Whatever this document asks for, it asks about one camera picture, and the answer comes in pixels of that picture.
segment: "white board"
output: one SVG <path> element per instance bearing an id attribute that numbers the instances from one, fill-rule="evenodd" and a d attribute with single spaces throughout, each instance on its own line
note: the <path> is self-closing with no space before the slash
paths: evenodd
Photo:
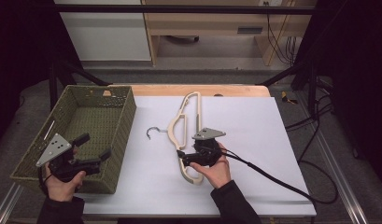
<path id="1" fill-rule="evenodd" d="M 219 215 L 210 197 L 213 187 L 205 178 L 201 186 L 187 182 L 179 171 L 177 153 L 166 129 L 177 114 L 183 97 L 135 97 L 137 110 L 120 171 L 118 189 L 112 195 L 79 194 L 84 214 L 112 217 L 203 217 Z M 190 99 L 188 144 L 195 134 L 195 97 Z M 176 126 L 181 139 L 183 123 Z M 266 173 L 307 192 L 274 98 L 203 97 L 202 127 L 226 132 L 217 138 L 224 146 Z M 316 211 L 305 197 L 285 189 L 240 161 L 228 158 L 232 179 L 260 216 L 304 217 Z"/>

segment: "person's hand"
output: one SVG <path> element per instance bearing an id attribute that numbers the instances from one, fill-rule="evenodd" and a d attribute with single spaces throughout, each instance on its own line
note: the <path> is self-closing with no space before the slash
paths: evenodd
<path id="1" fill-rule="evenodd" d="M 222 148 L 222 151 L 226 152 L 224 149 L 225 147 L 221 143 L 218 144 L 219 147 Z M 224 155 L 220 156 L 217 162 L 209 168 L 201 166 L 196 162 L 191 162 L 190 166 L 197 172 L 207 177 L 210 184 L 216 189 L 219 189 L 232 180 L 229 162 L 226 160 Z"/>
<path id="2" fill-rule="evenodd" d="M 57 202 L 71 202 L 74 197 L 75 189 L 79 189 L 82 186 L 82 181 L 86 176 L 86 172 L 80 171 L 71 181 L 64 183 L 56 176 L 51 175 L 48 165 L 49 163 L 45 165 L 46 174 L 48 176 L 45 184 L 48 188 L 49 198 Z"/>

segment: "black cable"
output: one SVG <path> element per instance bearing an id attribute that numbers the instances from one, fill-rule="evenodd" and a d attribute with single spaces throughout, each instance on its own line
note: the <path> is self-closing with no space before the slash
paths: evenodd
<path id="1" fill-rule="evenodd" d="M 319 104 L 319 102 L 320 102 L 322 99 L 326 98 L 326 97 L 330 97 L 330 94 L 326 94 L 326 95 L 320 97 L 320 98 L 317 100 L 317 104 Z M 287 129 L 290 129 L 290 128 L 292 128 L 292 127 L 295 127 L 295 126 L 304 124 L 305 122 L 311 120 L 312 118 L 313 118 L 313 117 L 308 117 L 308 118 L 303 119 L 303 120 L 301 120 L 301 121 L 298 121 L 298 122 L 296 122 L 296 123 L 294 123 L 294 124 L 291 124 L 291 125 L 289 125 L 289 126 L 286 126 L 285 128 L 286 128 L 286 130 L 287 130 Z"/>
<path id="2" fill-rule="evenodd" d="M 319 166 L 317 166 L 316 164 L 314 164 L 313 162 L 310 162 L 310 161 L 305 161 L 305 160 L 302 160 L 300 161 L 299 163 L 304 163 L 304 164 L 307 164 L 307 165 L 310 165 L 314 168 L 316 168 L 317 170 L 319 170 L 320 172 L 322 172 L 325 176 L 327 176 L 330 181 L 332 182 L 332 185 L 335 189 L 335 195 L 333 196 L 333 199 L 331 199 L 330 201 L 327 201 L 326 203 L 327 204 L 331 204 L 331 203 L 334 203 L 336 202 L 336 200 L 338 199 L 339 197 L 339 190 L 338 190 L 338 187 L 336 186 L 335 182 L 333 181 L 332 177 L 327 173 L 325 172 L 324 170 L 322 170 Z"/>
<path id="3" fill-rule="evenodd" d="M 43 181 L 43 184 L 46 185 L 46 181 L 53 175 L 48 175 L 48 177 L 45 178 L 45 180 Z"/>
<path id="4" fill-rule="evenodd" d="M 330 95 L 330 94 L 326 94 L 326 95 L 320 97 L 320 98 L 317 100 L 317 102 L 316 102 L 316 111 L 319 111 L 319 109 L 318 109 L 318 105 L 319 105 L 320 101 L 321 101 L 322 99 L 324 99 L 324 98 L 327 98 L 327 97 L 331 97 L 331 95 Z M 299 161 L 302 160 L 302 158 L 304 157 L 304 154 L 306 154 L 307 150 L 309 149 L 310 145 L 311 145 L 312 142 L 313 142 L 313 139 L 316 137 L 316 135 L 317 135 L 317 133 L 318 133 L 318 129 L 319 129 L 319 113 L 316 113 L 316 122 L 317 122 L 316 130 L 314 131 L 312 137 L 310 138 L 309 142 L 307 143 L 306 147 L 304 148 L 304 151 L 302 152 L 301 157 L 297 160 L 298 163 L 299 163 Z"/>
<path id="5" fill-rule="evenodd" d="M 295 53 L 295 50 L 296 50 L 296 36 L 293 38 L 293 41 L 292 41 L 292 64 L 295 63 L 295 58 L 296 58 L 296 53 Z"/>
<path id="6" fill-rule="evenodd" d="M 320 109 L 319 115 L 322 116 L 322 115 L 324 115 L 324 114 L 326 114 L 326 113 L 328 113 L 328 112 L 330 112 L 330 111 L 332 111 L 331 108 L 328 109 L 328 110 L 325 110 L 325 111 L 323 111 L 323 109 Z M 303 128 L 304 126 L 310 125 L 310 124 L 312 124 L 312 123 L 314 123 L 314 122 L 316 122 L 316 121 L 313 120 L 313 121 L 311 121 L 311 122 L 308 122 L 308 123 L 305 123 L 305 124 L 302 124 L 302 125 L 299 124 L 299 125 L 297 125 L 298 127 L 293 128 L 293 129 L 290 129 L 290 130 L 286 130 L 286 131 L 287 131 L 287 133 L 288 133 L 288 132 L 293 132 L 293 131 L 296 131 L 296 130 L 298 130 L 298 129 Z"/>
<path id="7" fill-rule="evenodd" d="M 289 64 L 287 58 L 286 58 L 286 60 L 287 60 L 286 62 L 283 62 L 283 60 L 281 59 L 281 57 L 285 58 L 285 57 L 284 57 L 284 54 L 283 54 L 283 52 L 281 51 L 280 46 L 278 45 L 278 42 L 277 42 L 277 40 L 276 40 L 275 34 L 274 34 L 273 31 L 272 31 L 272 28 L 270 27 L 269 14 L 266 14 L 266 17 L 267 17 L 267 39 L 268 39 L 270 45 L 272 46 L 273 50 L 275 51 L 275 53 L 276 53 L 278 59 L 279 59 L 282 63 Z M 280 54 L 278 54 L 278 52 L 277 52 L 275 46 L 273 45 L 272 41 L 270 40 L 270 32 L 272 32 L 272 36 L 273 36 L 273 38 L 274 38 L 274 40 L 275 40 L 275 42 L 276 42 L 276 45 L 277 45 L 277 48 L 278 48 L 278 50 L 279 50 L 279 52 L 280 52 L 280 54 L 281 54 L 281 57 L 280 57 Z"/>
<path id="8" fill-rule="evenodd" d="M 49 196 L 49 192 L 48 192 L 48 187 L 46 187 L 45 185 L 45 181 L 43 180 L 43 176 L 42 176 L 42 167 L 38 167 L 38 180 L 39 180 L 39 188 L 42 190 L 42 192 L 46 195 L 46 196 Z"/>
<path id="9" fill-rule="evenodd" d="M 291 36 L 287 37 L 287 42 L 286 42 L 286 57 L 290 60 L 290 40 Z"/>
<path id="10" fill-rule="evenodd" d="M 221 148 L 222 150 L 227 150 L 228 152 L 231 152 L 230 150 L 226 149 L 226 148 Z M 252 168 L 253 170 L 257 171 L 258 173 L 260 173 L 261 175 L 265 176 L 266 178 L 272 180 L 273 182 L 277 183 L 278 185 L 280 186 L 283 186 L 284 188 L 286 189 L 290 189 L 298 194 L 301 194 L 302 196 L 304 196 L 306 199 L 308 199 L 313 205 L 314 207 L 316 208 L 316 203 L 322 203 L 322 204 L 331 204 L 331 203 L 334 203 L 336 200 L 337 200 L 337 195 L 338 195 L 338 192 L 337 192 L 337 187 L 336 185 L 334 185 L 336 191 L 335 191 L 335 197 L 332 199 L 332 200 L 329 200 L 327 202 L 325 201 L 322 201 L 322 200 L 319 200 L 319 199 L 315 199 L 313 197 L 311 197 L 310 195 L 308 195 L 307 193 L 287 184 L 287 183 L 284 183 L 283 181 L 279 180 L 279 179 L 276 179 L 275 177 L 267 174 L 266 172 L 264 172 L 263 169 L 259 168 L 258 166 L 254 165 L 253 163 L 249 162 L 249 161 L 245 161 L 243 159 L 241 159 L 240 157 L 238 156 L 235 156 L 235 155 L 231 155 L 231 154 L 228 154 L 228 153 L 224 153 L 224 152 L 221 152 L 222 155 L 225 155 L 229 158 L 232 158 L 232 159 L 235 159 L 237 161 L 241 161 L 243 163 L 245 163 L 248 167 Z M 308 161 L 303 161 L 304 163 L 307 163 L 307 164 L 311 164 L 313 166 L 315 166 L 314 164 L 312 164 L 311 162 L 308 162 Z M 317 169 L 319 169 L 323 174 L 325 174 L 327 177 L 330 178 L 330 180 L 333 182 L 332 178 L 330 176 L 328 176 L 327 173 L 325 173 L 322 169 L 320 169 L 319 167 L 315 166 Z"/>

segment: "woven basket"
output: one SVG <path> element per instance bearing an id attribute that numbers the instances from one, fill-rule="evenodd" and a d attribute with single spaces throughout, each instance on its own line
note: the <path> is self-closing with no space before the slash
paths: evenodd
<path id="1" fill-rule="evenodd" d="M 79 148 L 77 159 L 98 158 L 109 147 L 112 154 L 101 163 L 99 174 L 85 177 L 79 193 L 115 193 L 135 110 L 131 87 L 67 86 L 10 178 L 41 192 L 35 164 L 53 135 L 71 141 L 89 133 L 91 139 Z"/>

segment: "floor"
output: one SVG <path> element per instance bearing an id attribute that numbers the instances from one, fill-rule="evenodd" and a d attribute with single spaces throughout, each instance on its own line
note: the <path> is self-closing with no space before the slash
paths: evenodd
<path id="1" fill-rule="evenodd" d="M 156 66 L 129 63 L 115 63 L 113 66 L 88 64 L 87 68 L 97 77 L 114 83 L 230 83 L 253 85 L 261 83 L 277 74 L 286 67 L 276 59 L 271 67 L 262 66 L 261 55 L 256 49 L 256 43 L 251 37 L 233 38 L 230 36 L 201 36 L 199 42 L 163 38 Z M 304 110 L 305 91 L 292 91 L 289 83 L 292 77 L 280 80 L 269 87 L 286 126 L 308 117 Z M 76 76 L 79 83 L 87 81 Z M 283 102 L 282 92 L 289 101 Z M 318 90 L 318 97 L 325 95 L 324 90 Z M 24 151 L 33 141 L 35 135 L 49 115 L 48 83 L 43 81 L 24 90 L 21 93 L 21 107 L 6 134 L 0 142 L 0 202 L 2 202 L 12 181 L 8 178 Z M 321 100 L 320 108 L 327 106 L 330 100 Z M 288 131 L 294 153 L 299 158 L 317 128 L 317 123 L 303 126 L 294 131 Z M 318 204 L 315 223 L 382 223 L 382 185 L 376 177 L 368 161 L 353 157 L 352 147 L 340 123 L 334 115 L 334 110 L 320 117 L 318 135 L 312 141 L 304 158 L 312 161 L 330 173 L 330 164 L 326 161 L 326 149 L 332 153 L 341 168 L 346 183 L 359 205 L 362 216 L 351 215 L 348 208 L 348 197 L 343 193 L 333 204 Z M 301 163 L 301 170 L 309 191 L 322 201 L 333 197 L 333 187 L 322 172 Z M 24 189 L 18 203 L 9 217 L 10 223 L 33 223 L 43 200 L 41 195 Z M 114 223 L 112 219 L 85 217 L 93 223 Z M 272 223 L 271 218 L 264 217 L 263 223 Z M 273 223 L 310 223 L 310 218 L 275 217 Z"/>

